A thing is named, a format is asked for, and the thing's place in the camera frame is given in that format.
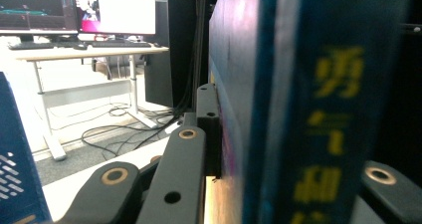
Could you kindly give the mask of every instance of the desk leg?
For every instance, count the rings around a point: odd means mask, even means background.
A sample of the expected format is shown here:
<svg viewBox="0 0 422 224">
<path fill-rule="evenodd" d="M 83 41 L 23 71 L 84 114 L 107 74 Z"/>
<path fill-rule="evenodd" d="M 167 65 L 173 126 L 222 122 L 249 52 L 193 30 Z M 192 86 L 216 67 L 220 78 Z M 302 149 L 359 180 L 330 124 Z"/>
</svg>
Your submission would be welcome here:
<svg viewBox="0 0 422 224">
<path fill-rule="evenodd" d="M 131 92 L 131 111 L 130 114 L 143 122 L 149 127 L 157 127 L 157 124 L 151 119 L 145 117 L 142 113 L 137 110 L 137 84 L 136 84 L 136 65 L 134 64 L 134 55 L 129 56 L 130 61 L 130 92 Z"/>
<path fill-rule="evenodd" d="M 43 122 L 45 123 L 44 139 L 46 140 L 46 143 L 50 148 L 53 158 L 57 161 L 61 161 L 66 158 L 66 153 L 63 150 L 62 145 L 59 143 L 59 140 L 53 136 L 49 114 L 47 112 L 46 103 L 44 101 L 44 91 L 43 91 L 43 87 L 41 86 L 41 80 L 40 80 L 40 74 L 38 73 L 37 62 L 33 62 L 32 64 L 33 64 L 33 69 L 35 72 L 35 77 L 37 79 L 38 96 L 40 97 L 41 106 L 42 106 L 41 116 L 43 118 Z"/>
</svg>

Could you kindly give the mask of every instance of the black panel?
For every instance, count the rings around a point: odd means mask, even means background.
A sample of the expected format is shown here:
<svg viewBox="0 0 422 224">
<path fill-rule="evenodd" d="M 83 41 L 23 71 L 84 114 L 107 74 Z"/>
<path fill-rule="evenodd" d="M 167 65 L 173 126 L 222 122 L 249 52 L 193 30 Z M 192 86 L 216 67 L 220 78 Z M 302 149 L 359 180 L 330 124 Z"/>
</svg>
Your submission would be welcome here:
<svg viewBox="0 0 422 224">
<path fill-rule="evenodd" d="M 405 35 L 373 160 L 422 186 L 422 37 Z"/>
<path fill-rule="evenodd" d="M 151 39 L 169 47 L 170 52 L 150 56 L 150 66 L 145 68 L 145 99 L 151 103 L 176 107 L 190 80 L 196 23 L 195 0 L 157 2 L 156 10 L 156 35 Z"/>
</svg>

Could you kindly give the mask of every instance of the computer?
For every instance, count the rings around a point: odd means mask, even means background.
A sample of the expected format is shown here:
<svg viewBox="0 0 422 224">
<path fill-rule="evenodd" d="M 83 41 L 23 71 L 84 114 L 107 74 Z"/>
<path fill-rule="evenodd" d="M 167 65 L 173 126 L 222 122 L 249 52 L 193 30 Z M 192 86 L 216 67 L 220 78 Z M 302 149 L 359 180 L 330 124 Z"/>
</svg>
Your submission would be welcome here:
<svg viewBox="0 0 422 224">
<path fill-rule="evenodd" d="M 155 34 L 155 0 L 75 0 L 79 33 Z"/>
<path fill-rule="evenodd" d="M 0 0 L 0 35 L 28 42 L 34 35 L 57 40 L 77 34 L 74 0 Z"/>
</svg>

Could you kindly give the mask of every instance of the keyboard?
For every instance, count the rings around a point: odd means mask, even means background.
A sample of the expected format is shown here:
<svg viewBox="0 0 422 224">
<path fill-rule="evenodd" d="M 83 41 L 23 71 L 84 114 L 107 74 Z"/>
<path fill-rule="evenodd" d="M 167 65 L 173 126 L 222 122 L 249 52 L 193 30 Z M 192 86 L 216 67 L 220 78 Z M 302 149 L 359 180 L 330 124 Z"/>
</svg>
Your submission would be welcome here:
<svg viewBox="0 0 422 224">
<path fill-rule="evenodd" d="M 23 42 L 9 44 L 10 50 L 34 50 L 34 49 L 53 49 L 58 48 L 73 48 L 78 46 L 81 42 L 52 42 L 52 43 L 35 43 L 35 42 Z"/>
<path fill-rule="evenodd" d="M 116 41 L 95 41 L 90 42 L 90 44 L 95 48 L 150 48 L 149 43 L 140 42 L 116 42 Z"/>
</svg>

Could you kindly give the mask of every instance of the black plastic bracket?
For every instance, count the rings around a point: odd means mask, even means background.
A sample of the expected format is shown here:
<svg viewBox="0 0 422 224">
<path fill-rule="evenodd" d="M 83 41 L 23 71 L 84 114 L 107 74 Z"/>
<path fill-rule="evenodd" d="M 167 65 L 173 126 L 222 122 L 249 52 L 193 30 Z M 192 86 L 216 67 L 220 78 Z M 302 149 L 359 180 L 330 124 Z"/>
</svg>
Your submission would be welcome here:
<svg viewBox="0 0 422 224">
<path fill-rule="evenodd" d="M 152 178 L 138 224 L 204 221 L 205 132 L 181 126 L 170 136 Z"/>
<path fill-rule="evenodd" d="M 197 89 L 196 122 L 207 134 L 205 175 L 221 177 L 222 127 L 217 91 L 213 84 Z"/>
<path fill-rule="evenodd" d="M 59 224 L 133 223 L 143 188 L 137 167 L 112 162 L 97 169 L 78 192 Z"/>
<path fill-rule="evenodd" d="M 396 169 L 366 163 L 360 196 L 388 224 L 422 223 L 422 189 Z"/>
</svg>

